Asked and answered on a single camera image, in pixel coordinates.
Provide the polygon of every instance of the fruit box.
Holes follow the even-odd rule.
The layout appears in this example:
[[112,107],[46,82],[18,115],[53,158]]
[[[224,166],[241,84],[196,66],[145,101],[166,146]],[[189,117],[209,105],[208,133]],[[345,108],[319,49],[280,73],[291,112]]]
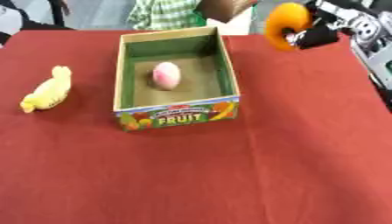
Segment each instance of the fruit box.
[[[176,64],[172,91],[152,84],[154,67]],[[222,36],[214,27],[122,35],[114,112],[124,130],[145,130],[235,118],[240,91]]]

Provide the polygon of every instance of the person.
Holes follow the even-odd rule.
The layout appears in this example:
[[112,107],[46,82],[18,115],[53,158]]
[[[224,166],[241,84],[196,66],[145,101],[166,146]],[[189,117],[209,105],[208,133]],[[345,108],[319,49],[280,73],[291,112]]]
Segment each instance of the person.
[[32,21],[24,10],[11,0],[0,0],[0,48],[15,33],[22,30],[71,30],[64,26],[62,12],[70,14],[66,0],[48,0],[51,5],[54,24]]

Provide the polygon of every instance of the orange object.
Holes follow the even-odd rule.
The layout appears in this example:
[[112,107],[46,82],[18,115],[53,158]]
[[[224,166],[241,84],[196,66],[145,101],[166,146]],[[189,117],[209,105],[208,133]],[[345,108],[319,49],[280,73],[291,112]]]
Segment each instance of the orange object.
[[277,6],[265,22],[264,35],[266,39],[280,50],[293,50],[284,34],[283,29],[289,28],[296,33],[312,26],[311,13],[299,3],[283,3]]
[[213,110],[214,111],[218,111],[218,112],[223,112],[223,111],[225,111],[228,108],[229,105],[230,104],[228,102],[225,102],[225,101],[219,102],[219,103],[213,105]]

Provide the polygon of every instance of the printed fruit graphic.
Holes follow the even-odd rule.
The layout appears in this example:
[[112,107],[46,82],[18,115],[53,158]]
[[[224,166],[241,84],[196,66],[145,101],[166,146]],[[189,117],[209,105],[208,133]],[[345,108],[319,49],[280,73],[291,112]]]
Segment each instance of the printed fruit graphic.
[[122,125],[128,125],[129,123],[135,123],[135,122],[136,122],[135,118],[129,113],[122,113],[120,115],[120,123]]
[[228,117],[229,113],[232,113],[235,109],[235,104],[233,102],[220,102],[213,106],[213,110],[220,112],[218,115],[210,119],[210,121],[217,121]]
[[228,108],[229,105],[230,105],[230,103],[226,102],[226,101],[219,102],[219,103],[213,105],[213,110],[218,111],[218,112],[223,112],[223,111],[225,111],[225,109]]
[[135,119],[136,119],[137,121],[141,121],[141,120],[143,120],[143,119],[149,119],[149,118],[150,118],[149,114],[148,114],[148,113],[145,113],[145,112],[137,112],[137,113],[134,113],[134,114],[133,114],[133,117],[135,117]]
[[136,122],[130,122],[130,123],[127,125],[127,129],[128,129],[128,130],[138,130],[138,129],[139,129],[139,124],[136,123]]
[[143,119],[143,120],[140,120],[140,125],[142,126],[142,127],[145,127],[145,128],[151,128],[151,126],[152,126],[152,120],[151,119]]
[[211,120],[213,117],[216,117],[218,114],[220,114],[221,112],[218,111],[210,111],[208,112],[208,120]]

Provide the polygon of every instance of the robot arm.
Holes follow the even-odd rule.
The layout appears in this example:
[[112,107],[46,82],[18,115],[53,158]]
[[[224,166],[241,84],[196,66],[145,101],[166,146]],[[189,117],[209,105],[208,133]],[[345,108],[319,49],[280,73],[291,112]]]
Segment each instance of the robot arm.
[[[292,8],[287,4],[280,10],[287,12],[284,7]],[[303,7],[310,14],[310,27],[291,29],[287,22],[281,32],[271,32],[268,30],[273,30],[276,23],[269,21],[267,38],[274,40],[282,35],[283,41],[277,43],[308,49],[338,42],[339,32],[345,33],[351,39],[354,55],[369,71],[370,80],[392,112],[392,13],[375,13],[356,0],[312,0]],[[279,13],[273,13],[271,19],[279,18]]]

